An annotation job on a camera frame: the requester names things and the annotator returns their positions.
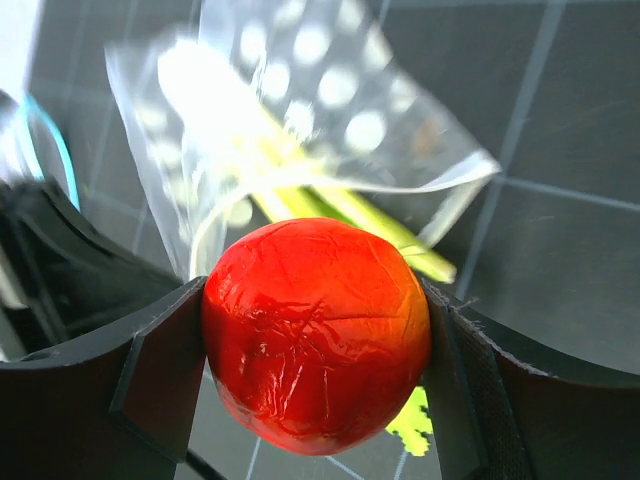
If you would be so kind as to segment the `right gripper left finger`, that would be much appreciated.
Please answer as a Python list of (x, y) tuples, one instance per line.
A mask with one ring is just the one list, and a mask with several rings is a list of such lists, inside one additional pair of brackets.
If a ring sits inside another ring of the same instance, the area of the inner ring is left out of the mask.
[(2, 364), (2, 478), (173, 478), (204, 369), (204, 283)]

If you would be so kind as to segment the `green celery stalk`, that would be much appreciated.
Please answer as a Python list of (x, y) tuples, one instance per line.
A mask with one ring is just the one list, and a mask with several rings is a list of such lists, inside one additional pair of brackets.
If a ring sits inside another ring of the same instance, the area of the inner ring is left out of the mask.
[[(271, 113), (260, 108), (262, 130), (260, 152), (268, 165), (287, 164), (308, 158), (297, 139), (288, 133)], [(383, 213), (361, 195), (344, 188), (326, 186), (288, 187), (254, 193), (253, 200), (271, 222), (303, 217), (328, 217), (342, 220), (378, 235), (393, 244), (410, 266), (427, 277), (451, 284), (456, 267), (421, 243), (404, 225)], [(415, 387), (400, 413), (386, 427), (398, 436), (404, 450), (414, 457), (422, 457), (429, 450), (426, 436), (433, 432), (432, 420), (426, 412), (428, 401), (425, 389)]]

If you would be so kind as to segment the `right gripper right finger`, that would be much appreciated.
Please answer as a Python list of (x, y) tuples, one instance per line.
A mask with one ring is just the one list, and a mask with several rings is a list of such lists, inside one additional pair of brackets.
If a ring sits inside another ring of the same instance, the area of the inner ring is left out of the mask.
[(424, 282), (445, 479), (636, 479), (639, 378), (543, 345)]

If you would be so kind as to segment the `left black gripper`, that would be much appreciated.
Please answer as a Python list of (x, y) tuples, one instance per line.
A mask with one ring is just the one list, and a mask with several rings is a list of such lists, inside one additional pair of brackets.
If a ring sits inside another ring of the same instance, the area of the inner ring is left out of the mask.
[(2, 312), (41, 350), (134, 313), (180, 285), (94, 228), (53, 181), (1, 188), (1, 246), (26, 295)]

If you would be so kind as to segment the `red tomato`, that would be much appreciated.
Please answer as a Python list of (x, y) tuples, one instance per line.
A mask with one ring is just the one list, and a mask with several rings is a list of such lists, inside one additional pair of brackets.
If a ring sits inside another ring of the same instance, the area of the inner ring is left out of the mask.
[(432, 350), (426, 296), (400, 252), (329, 218), (270, 224), (231, 245), (205, 284), (201, 327), (229, 413), (308, 456), (380, 433)]

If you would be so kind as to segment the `clear polka dot zip bag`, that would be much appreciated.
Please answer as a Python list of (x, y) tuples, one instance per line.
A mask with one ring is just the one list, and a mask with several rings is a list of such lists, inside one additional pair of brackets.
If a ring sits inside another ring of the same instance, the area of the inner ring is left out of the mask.
[[(206, 1), (197, 27), (110, 43), (105, 63), (183, 279), (211, 270), (228, 231), (259, 208), (256, 192), (344, 188), (434, 251), (500, 169), (398, 65), (361, 1)], [(264, 162), (260, 108), (306, 160)]]

